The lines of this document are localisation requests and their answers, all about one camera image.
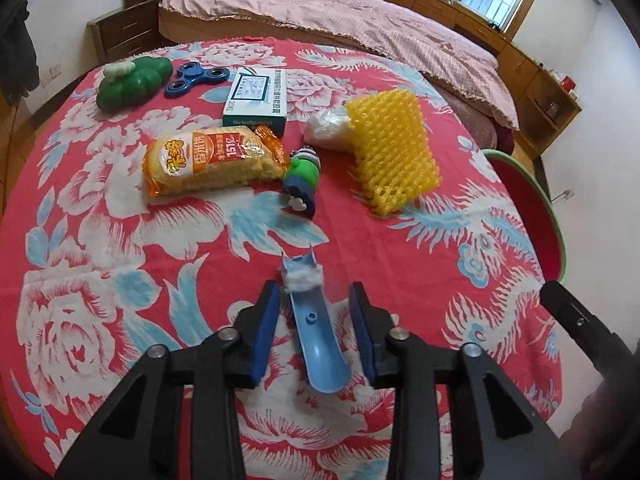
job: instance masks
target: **blue fidget spinner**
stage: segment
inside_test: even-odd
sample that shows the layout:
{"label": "blue fidget spinner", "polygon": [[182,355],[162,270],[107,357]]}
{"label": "blue fidget spinner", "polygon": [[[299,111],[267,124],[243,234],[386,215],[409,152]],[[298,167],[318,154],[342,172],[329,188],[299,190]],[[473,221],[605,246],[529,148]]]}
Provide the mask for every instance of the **blue fidget spinner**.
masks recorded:
{"label": "blue fidget spinner", "polygon": [[229,79],[231,72],[228,68],[209,68],[204,70],[200,63],[190,62],[180,65],[178,78],[171,81],[164,89],[164,97],[180,97],[189,92],[194,85],[207,83],[217,85]]}

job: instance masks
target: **light blue plastic handle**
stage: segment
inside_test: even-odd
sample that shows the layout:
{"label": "light blue plastic handle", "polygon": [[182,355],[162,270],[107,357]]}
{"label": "light blue plastic handle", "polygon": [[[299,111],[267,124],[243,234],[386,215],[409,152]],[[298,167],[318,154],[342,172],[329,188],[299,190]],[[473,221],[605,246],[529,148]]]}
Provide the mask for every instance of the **light blue plastic handle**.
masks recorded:
{"label": "light blue plastic handle", "polygon": [[[283,271],[298,266],[314,266],[313,253],[294,258],[283,258]],[[351,378],[351,369],[345,361],[329,317],[322,287],[289,295],[298,337],[305,358],[309,383],[317,391],[334,394],[343,389]]]}

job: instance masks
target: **rice cracker package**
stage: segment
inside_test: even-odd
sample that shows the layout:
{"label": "rice cracker package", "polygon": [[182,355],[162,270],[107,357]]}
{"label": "rice cracker package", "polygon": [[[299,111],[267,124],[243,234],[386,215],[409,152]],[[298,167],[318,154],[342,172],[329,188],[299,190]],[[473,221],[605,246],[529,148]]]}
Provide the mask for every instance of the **rice cracker package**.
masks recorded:
{"label": "rice cracker package", "polygon": [[289,155],[266,126],[175,133],[146,147],[143,173],[150,197],[274,180],[289,168]]}

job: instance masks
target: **metal bolt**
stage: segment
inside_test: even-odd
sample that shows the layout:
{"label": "metal bolt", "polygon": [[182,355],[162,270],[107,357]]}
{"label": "metal bolt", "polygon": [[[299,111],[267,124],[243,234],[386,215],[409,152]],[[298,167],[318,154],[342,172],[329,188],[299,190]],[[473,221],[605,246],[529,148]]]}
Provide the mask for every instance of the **metal bolt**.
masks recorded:
{"label": "metal bolt", "polygon": [[480,357],[482,355],[482,349],[476,343],[468,343],[462,349],[469,357]]}
{"label": "metal bolt", "polygon": [[389,335],[398,341],[404,341],[405,339],[409,339],[411,333],[401,326],[395,326],[391,330],[389,330]]}
{"label": "metal bolt", "polygon": [[162,345],[153,345],[146,351],[146,354],[152,359],[159,359],[164,357],[164,354],[166,354],[166,348]]}
{"label": "metal bolt", "polygon": [[222,339],[222,341],[233,341],[240,337],[240,333],[232,326],[227,326],[218,332],[218,337]]}

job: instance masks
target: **pink blanket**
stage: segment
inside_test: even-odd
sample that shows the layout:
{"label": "pink blanket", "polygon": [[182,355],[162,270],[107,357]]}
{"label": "pink blanket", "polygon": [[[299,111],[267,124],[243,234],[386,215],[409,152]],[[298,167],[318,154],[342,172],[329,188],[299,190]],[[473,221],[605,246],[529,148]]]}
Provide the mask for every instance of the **pink blanket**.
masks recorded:
{"label": "pink blanket", "polygon": [[285,27],[353,38],[444,83],[498,124],[518,129],[494,56],[447,27],[383,0],[162,0],[161,6],[201,20],[267,16]]}

